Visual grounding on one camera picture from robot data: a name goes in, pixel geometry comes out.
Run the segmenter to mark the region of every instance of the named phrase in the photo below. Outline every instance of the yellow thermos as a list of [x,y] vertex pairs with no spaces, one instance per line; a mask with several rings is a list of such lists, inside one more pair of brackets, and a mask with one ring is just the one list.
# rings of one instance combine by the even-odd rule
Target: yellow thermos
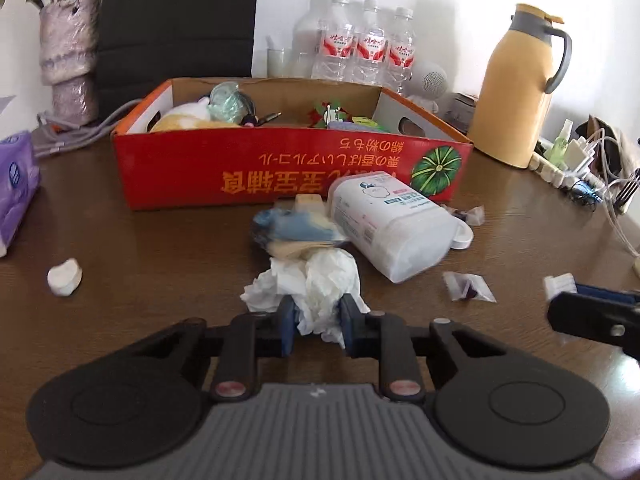
[[[551,23],[564,23],[537,7],[517,4],[511,27],[489,59],[468,137],[483,153],[526,168],[553,92],[571,60],[571,38]],[[551,36],[564,39],[558,72],[551,77]]]

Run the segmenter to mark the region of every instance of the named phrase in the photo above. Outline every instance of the cardboard box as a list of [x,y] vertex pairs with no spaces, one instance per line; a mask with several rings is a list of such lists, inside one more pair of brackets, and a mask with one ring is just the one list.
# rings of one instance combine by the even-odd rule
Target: cardboard box
[[[222,79],[179,78],[148,95],[116,128],[113,143],[132,209],[270,203],[297,193],[327,194],[340,176],[384,170],[436,202],[452,197],[472,150],[452,126],[379,87],[306,79],[239,80],[259,128],[147,133],[158,112],[193,102]],[[310,128],[321,102],[373,118],[395,134]]]

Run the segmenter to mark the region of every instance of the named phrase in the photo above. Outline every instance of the brown tabletop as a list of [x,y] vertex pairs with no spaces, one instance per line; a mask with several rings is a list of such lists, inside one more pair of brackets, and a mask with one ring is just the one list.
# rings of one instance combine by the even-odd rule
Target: brown tabletop
[[[43,185],[8,256],[0,260],[0,477],[39,464],[24,412],[45,381],[187,317],[226,324],[244,312],[245,285],[268,268],[248,232],[263,206],[131,212],[110,144],[42,163]],[[640,368],[619,350],[584,340],[564,346],[545,320],[544,276],[640,288],[633,258],[604,212],[569,202],[529,171],[475,153],[453,205],[483,204],[486,223],[466,251],[394,285],[353,248],[362,296],[412,325],[450,317],[567,368],[602,389],[611,426],[596,463],[615,477],[640,469]],[[640,241],[626,224],[632,240]],[[49,291],[49,268],[75,257],[84,270],[70,298]],[[497,303],[453,303],[443,270],[481,274]],[[306,338],[287,361],[261,365],[268,380],[375,382],[372,360],[349,360],[335,344]]]

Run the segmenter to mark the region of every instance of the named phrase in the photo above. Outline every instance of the pumpkin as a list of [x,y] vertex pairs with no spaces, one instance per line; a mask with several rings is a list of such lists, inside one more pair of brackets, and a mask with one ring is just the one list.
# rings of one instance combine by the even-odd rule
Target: pumpkin
[[428,151],[414,166],[411,187],[424,196],[442,193],[456,177],[462,157],[453,146],[439,146]]

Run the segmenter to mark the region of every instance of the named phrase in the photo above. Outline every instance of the container handle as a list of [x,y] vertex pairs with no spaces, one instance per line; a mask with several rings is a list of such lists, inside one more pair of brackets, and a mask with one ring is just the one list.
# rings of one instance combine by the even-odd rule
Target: container handle
[[571,37],[560,28],[546,26],[545,32],[564,40],[564,52],[562,53],[562,61],[560,62],[558,71],[556,72],[555,76],[553,76],[546,82],[545,94],[551,94],[551,92],[558,88],[558,85],[562,82],[562,79],[564,79],[564,76],[566,75],[566,70],[569,68],[569,62],[571,61],[572,43]]

